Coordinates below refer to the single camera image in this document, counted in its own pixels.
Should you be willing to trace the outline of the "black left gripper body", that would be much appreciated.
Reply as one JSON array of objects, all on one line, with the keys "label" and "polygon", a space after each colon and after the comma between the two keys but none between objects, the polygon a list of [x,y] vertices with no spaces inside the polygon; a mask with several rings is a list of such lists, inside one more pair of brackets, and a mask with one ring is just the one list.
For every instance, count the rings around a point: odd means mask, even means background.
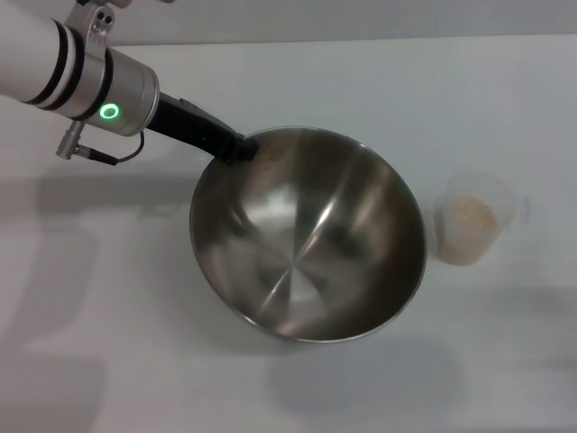
[{"label": "black left gripper body", "polygon": [[147,128],[212,156],[225,138],[243,136],[186,99],[163,92]]}]

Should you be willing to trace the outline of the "stainless steel mixing bowl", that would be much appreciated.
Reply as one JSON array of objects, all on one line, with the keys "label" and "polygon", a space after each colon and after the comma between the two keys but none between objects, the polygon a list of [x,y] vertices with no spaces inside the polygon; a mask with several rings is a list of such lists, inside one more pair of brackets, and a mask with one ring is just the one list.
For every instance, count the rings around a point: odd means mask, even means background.
[{"label": "stainless steel mixing bowl", "polygon": [[279,127],[252,139],[253,160],[210,162],[192,198],[191,244],[212,290],[292,341],[350,341],[388,325],[426,269],[426,226],[407,183],[335,132]]}]

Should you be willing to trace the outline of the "white rice grains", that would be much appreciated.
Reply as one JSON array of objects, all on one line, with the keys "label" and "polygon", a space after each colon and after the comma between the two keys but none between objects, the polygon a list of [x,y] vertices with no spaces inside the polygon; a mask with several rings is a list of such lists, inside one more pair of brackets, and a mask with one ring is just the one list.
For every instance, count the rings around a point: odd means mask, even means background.
[{"label": "white rice grains", "polygon": [[458,196],[442,202],[435,214],[439,257],[453,265],[478,262],[499,235],[492,209],[472,196]]}]

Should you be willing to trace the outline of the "clear plastic measuring cup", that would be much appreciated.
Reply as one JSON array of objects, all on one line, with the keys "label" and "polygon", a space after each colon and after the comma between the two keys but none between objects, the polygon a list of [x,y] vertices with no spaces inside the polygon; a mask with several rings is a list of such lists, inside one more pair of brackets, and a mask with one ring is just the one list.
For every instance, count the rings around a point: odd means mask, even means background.
[{"label": "clear plastic measuring cup", "polygon": [[516,197],[504,180],[478,172],[451,177],[434,204],[438,257],[451,265],[477,263],[516,213]]}]

